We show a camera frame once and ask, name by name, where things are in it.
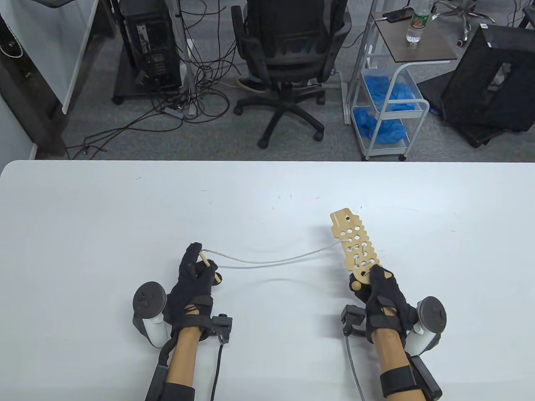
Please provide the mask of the person's left hand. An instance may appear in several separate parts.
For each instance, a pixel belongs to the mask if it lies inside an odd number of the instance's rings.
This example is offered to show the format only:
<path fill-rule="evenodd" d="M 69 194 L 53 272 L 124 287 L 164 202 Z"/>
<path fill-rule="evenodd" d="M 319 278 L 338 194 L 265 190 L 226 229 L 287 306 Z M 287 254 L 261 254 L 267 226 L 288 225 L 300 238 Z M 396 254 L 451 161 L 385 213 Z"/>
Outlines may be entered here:
<path fill-rule="evenodd" d="M 198 261 L 202 244 L 191 243 L 179 265 L 178 282 L 167 295 L 164 321 L 174 337 L 185 328 L 199 328 L 200 341 L 212 332 L 212 286 L 216 283 L 217 265 L 209 260 L 207 266 Z"/>

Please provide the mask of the person's right hand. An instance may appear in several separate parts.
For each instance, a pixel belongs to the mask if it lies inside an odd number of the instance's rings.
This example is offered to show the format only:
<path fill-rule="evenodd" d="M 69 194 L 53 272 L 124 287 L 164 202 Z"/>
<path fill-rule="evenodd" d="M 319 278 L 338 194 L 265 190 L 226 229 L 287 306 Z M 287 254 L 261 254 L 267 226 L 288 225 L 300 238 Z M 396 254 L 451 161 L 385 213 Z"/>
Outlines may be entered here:
<path fill-rule="evenodd" d="M 394 276 L 380 265 L 369 270 L 369 284 L 360 283 L 353 274 L 349 286 L 355 296 L 365 304 L 366 339 L 372 341 L 372 334 L 378 329 L 392 329 L 399 334 L 402 345 L 406 344 L 407 333 L 417 322 L 417 312 L 408 304 Z"/>

